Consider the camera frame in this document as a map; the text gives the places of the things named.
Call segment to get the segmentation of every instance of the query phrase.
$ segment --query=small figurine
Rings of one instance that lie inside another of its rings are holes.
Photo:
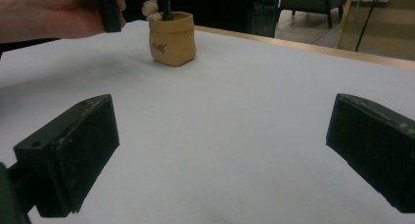
[[[159,13],[159,5],[157,4],[158,0],[148,0],[143,3],[141,7],[141,12],[144,16],[147,17],[147,21],[159,21],[161,20],[161,15]]]

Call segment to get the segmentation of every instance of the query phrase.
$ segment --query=chair leg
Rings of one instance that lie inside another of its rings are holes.
[[[340,6],[339,7],[339,21],[342,20],[342,17],[343,17],[343,6]]]
[[[327,20],[329,21],[329,28],[332,28],[332,13],[330,11],[327,13]]]
[[[280,8],[275,8],[275,11],[274,11],[274,20],[273,20],[274,23],[272,25],[272,30],[274,31],[274,34],[275,34],[275,30],[277,28],[277,23],[280,20],[280,16],[281,16],[281,10],[280,10]]]

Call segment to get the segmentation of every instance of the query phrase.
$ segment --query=table surface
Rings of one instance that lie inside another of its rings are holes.
[[[3,54],[0,161],[74,104],[111,94],[120,146],[82,209],[35,223],[415,223],[325,145],[338,93],[415,118],[415,70],[197,30],[155,62],[147,22]]]

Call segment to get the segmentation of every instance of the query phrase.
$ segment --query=gray chair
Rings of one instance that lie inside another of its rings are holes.
[[[346,0],[280,0],[276,2],[278,7],[274,13],[274,21],[277,23],[280,19],[281,12],[284,10],[292,11],[292,15],[296,11],[326,14],[329,22],[329,28],[332,28],[332,14],[333,9],[339,9],[339,20],[343,16],[343,5]]]

